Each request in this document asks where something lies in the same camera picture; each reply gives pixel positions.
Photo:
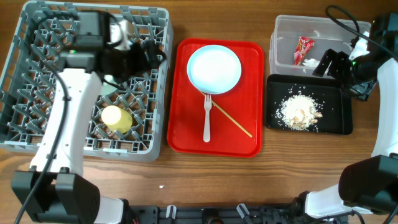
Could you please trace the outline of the light blue bowl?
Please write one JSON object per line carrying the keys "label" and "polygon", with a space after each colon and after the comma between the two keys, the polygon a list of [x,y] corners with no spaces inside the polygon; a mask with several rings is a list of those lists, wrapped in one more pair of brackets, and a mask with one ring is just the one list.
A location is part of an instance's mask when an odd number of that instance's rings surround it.
{"label": "light blue bowl", "polygon": [[133,29],[131,22],[123,19],[110,25],[111,44],[118,50],[129,50],[133,45]]}

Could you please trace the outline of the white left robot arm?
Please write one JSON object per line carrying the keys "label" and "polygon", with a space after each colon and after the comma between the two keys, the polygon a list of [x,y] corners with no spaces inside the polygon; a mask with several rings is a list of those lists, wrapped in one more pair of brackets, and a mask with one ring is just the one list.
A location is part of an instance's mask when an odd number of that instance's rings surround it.
{"label": "white left robot arm", "polygon": [[83,177],[83,146],[93,107],[106,76],[112,86],[158,68],[165,53],[153,39],[128,39],[118,20],[104,11],[79,12],[80,28],[56,55],[51,72],[57,82],[42,143],[29,170],[16,171],[11,187],[21,203],[16,217],[37,223],[138,223],[125,199],[109,198]]}

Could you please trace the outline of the wooden chopstick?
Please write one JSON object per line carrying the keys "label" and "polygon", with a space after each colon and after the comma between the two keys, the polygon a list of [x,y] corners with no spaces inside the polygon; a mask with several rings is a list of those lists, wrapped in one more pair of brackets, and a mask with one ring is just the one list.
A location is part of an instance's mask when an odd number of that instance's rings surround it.
{"label": "wooden chopstick", "polygon": [[207,99],[209,99],[212,103],[212,105],[214,105],[216,108],[218,108],[229,120],[231,120],[239,129],[241,129],[244,133],[246,133],[250,138],[253,137],[253,135],[247,131],[242,125],[240,125],[234,118],[232,118],[224,109],[222,109],[217,103],[215,103],[212,99],[211,99],[211,95],[209,94],[205,94],[204,92],[200,93],[205,97],[205,101]]}

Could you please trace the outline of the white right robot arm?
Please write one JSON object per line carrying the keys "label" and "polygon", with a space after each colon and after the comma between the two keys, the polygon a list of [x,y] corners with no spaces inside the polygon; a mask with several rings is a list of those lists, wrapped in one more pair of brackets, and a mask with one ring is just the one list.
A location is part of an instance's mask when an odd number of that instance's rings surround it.
{"label": "white right robot arm", "polygon": [[338,184],[309,192],[303,200],[304,214],[315,221],[350,213],[386,214],[386,223],[397,215],[397,13],[377,17],[368,36],[333,22],[367,40],[367,54],[350,60],[328,50],[313,75],[328,75],[344,90],[376,81],[380,90],[379,125],[376,144],[369,159],[347,166]]}

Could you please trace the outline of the yellow plastic cup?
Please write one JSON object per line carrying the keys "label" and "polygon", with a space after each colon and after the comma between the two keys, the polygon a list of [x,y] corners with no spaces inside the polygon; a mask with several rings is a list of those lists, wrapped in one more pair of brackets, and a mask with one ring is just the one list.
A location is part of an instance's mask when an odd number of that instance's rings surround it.
{"label": "yellow plastic cup", "polygon": [[124,134],[128,132],[132,126],[132,116],[118,106],[107,106],[101,113],[103,123],[111,131],[119,131]]}

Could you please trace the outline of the white plastic fork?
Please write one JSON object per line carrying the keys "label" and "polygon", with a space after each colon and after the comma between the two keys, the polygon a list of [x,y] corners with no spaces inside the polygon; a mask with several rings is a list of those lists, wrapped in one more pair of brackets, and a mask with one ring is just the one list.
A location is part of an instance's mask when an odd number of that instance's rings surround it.
{"label": "white plastic fork", "polygon": [[205,102],[204,102],[204,109],[205,109],[205,124],[203,130],[203,141],[209,142],[211,139],[211,132],[210,132],[210,110],[212,108],[212,100],[211,95],[205,94]]}

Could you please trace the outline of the light blue plate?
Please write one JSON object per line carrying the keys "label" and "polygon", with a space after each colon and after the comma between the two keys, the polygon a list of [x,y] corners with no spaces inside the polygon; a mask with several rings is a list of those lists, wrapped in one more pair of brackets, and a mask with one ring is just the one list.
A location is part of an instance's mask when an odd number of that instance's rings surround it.
{"label": "light blue plate", "polygon": [[190,83],[197,90],[220,95],[238,84],[242,64],[231,49],[222,45],[206,45],[192,53],[186,71]]}

